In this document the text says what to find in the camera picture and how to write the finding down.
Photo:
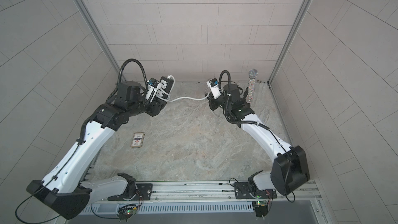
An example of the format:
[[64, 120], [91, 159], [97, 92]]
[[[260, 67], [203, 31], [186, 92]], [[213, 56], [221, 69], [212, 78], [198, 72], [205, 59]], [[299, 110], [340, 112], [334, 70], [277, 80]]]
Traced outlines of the black power strip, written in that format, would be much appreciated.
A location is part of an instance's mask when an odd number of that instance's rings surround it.
[[162, 76], [155, 96], [163, 101], [168, 102], [171, 98], [171, 92], [174, 88], [174, 84], [175, 78], [173, 75], [169, 75], [167, 77]]

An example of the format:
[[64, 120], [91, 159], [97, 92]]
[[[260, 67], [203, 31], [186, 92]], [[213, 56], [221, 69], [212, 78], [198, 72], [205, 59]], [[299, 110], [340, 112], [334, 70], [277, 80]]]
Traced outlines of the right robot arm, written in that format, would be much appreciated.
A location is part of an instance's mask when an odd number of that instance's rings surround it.
[[304, 149], [283, 141], [260, 120], [248, 102], [248, 90], [232, 84], [231, 80], [227, 80], [226, 85], [221, 83], [222, 77], [206, 83], [210, 89], [207, 96], [210, 109], [222, 109], [225, 119], [248, 133], [273, 162], [270, 171], [254, 173], [246, 183], [234, 183], [235, 190], [247, 191], [254, 199], [272, 197], [272, 189], [283, 197], [294, 195], [294, 191], [310, 179]]

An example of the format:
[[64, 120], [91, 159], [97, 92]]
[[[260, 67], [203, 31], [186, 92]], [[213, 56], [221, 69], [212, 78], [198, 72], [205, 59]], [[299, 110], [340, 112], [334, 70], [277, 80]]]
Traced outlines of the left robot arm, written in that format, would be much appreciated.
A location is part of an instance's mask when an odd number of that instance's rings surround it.
[[79, 138], [64, 158], [42, 180], [33, 180], [27, 187], [31, 197], [55, 211], [59, 217], [70, 220], [88, 205], [107, 199], [131, 200], [143, 196], [134, 177], [126, 173], [83, 182], [82, 178], [104, 144], [130, 117], [158, 115], [165, 108], [174, 88], [172, 75], [160, 80], [147, 79], [143, 65], [137, 59], [123, 62], [116, 87], [81, 126]]

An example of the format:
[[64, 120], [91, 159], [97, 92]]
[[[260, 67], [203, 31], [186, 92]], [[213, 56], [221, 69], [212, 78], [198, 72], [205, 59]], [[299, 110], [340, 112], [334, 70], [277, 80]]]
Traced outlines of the small white card box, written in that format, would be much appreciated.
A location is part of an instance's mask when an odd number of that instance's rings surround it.
[[131, 148], [142, 148], [144, 137], [145, 137], [144, 132], [134, 133], [132, 138]]

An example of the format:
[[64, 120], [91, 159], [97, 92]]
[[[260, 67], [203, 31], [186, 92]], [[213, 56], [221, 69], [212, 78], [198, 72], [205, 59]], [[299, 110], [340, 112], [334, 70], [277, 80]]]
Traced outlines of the glittery microphone on stand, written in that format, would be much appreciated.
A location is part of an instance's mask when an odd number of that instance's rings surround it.
[[256, 78], [258, 76], [258, 71], [253, 68], [248, 72], [248, 76], [249, 76], [248, 87], [245, 89], [244, 92], [244, 100], [247, 104], [250, 105], [254, 98], [255, 84], [256, 84]]

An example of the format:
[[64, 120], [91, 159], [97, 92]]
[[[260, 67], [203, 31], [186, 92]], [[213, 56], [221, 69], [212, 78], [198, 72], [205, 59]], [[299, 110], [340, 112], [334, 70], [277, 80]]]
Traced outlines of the left controller board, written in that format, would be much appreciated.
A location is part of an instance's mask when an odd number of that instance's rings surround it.
[[118, 209], [117, 211], [117, 217], [119, 221], [127, 220], [134, 216], [137, 213], [137, 206], [136, 204], [128, 204], [125, 206], [122, 206]]

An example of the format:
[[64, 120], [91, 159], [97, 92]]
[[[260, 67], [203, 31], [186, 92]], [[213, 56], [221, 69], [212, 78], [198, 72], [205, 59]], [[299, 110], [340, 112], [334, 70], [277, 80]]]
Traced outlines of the controller board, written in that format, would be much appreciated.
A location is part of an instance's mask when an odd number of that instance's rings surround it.
[[252, 202], [252, 208], [256, 218], [265, 218], [268, 215], [269, 205], [267, 201], [254, 201]]
[[134, 216], [137, 213], [137, 206], [136, 204], [128, 204], [125, 206], [122, 206], [118, 209], [117, 211], [117, 217], [119, 221], [127, 220]]

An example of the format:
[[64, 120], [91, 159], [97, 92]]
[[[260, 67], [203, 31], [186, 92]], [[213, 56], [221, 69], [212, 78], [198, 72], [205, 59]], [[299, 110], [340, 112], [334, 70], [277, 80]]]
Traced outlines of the right controller board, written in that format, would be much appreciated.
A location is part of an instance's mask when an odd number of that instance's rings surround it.
[[254, 201], [252, 202], [252, 208], [256, 218], [265, 218], [268, 215], [269, 205], [267, 201]]

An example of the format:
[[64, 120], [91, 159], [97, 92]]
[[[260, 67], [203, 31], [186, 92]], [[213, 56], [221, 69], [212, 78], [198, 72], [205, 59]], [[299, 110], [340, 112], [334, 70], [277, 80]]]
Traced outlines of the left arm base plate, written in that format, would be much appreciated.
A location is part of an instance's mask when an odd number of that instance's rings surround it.
[[118, 196], [108, 197], [108, 201], [149, 201], [151, 198], [153, 184], [138, 183], [127, 186], [126, 190]]

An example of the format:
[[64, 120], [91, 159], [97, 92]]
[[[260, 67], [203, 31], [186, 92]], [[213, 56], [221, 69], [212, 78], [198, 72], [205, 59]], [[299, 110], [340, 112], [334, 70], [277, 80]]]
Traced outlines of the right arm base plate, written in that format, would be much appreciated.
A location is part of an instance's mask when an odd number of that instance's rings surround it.
[[232, 184], [237, 200], [268, 200], [276, 199], [277, 194], [272, 189], [259, 190], [254, 184], [249, 182], [234, 182]]

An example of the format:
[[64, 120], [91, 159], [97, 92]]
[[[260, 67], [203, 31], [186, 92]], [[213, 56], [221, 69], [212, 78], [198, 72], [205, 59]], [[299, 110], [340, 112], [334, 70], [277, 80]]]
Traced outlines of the aluminium mounting rail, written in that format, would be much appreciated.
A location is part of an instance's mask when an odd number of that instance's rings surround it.
[[[108, 201], [107, 197], [100, 198], [94, 203], [174, 203], [174, 202], [237, 202], [237, 201], [264, 201], [265, 198], [258, 200], [250, 197], [250, 199], [237, 199], [235, 188], [230, 185], [227, 180], [216, 181], [139, 181], [138, 184], [152, 184], [151, 192], [148, 189], [141, 188], [138, 197], [142, 197], [140, 201], [132, 199], [126, 201]], [[313, 179], [305, 183], [294, 191], [297, 201], [322, 200], [318, 186]]]

